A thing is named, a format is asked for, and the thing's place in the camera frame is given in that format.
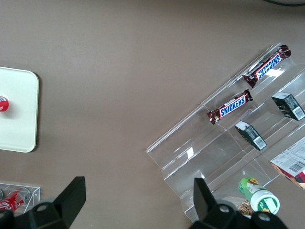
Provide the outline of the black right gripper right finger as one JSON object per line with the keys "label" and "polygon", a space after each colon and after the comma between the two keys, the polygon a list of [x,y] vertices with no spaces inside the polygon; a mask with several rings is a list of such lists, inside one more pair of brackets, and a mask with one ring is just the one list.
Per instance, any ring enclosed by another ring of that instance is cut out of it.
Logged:
{"label": "black right gripper right finger", "polygon": [[192,229],[286,229],[278,216],[255,212],[251,218],[242,215],[231,205],[218,204],[203,178],[194,179],[193,201],[199,220]]}

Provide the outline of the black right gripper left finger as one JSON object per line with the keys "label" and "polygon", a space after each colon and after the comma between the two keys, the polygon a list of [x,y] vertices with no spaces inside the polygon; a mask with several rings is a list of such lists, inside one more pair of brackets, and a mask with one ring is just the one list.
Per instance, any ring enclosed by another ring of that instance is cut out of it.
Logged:
{"label": "black right gripper left finger", "polygon": [[18,229],[69,229],[86,202],[85,177],[75,177],[52,201],[16,218]]}

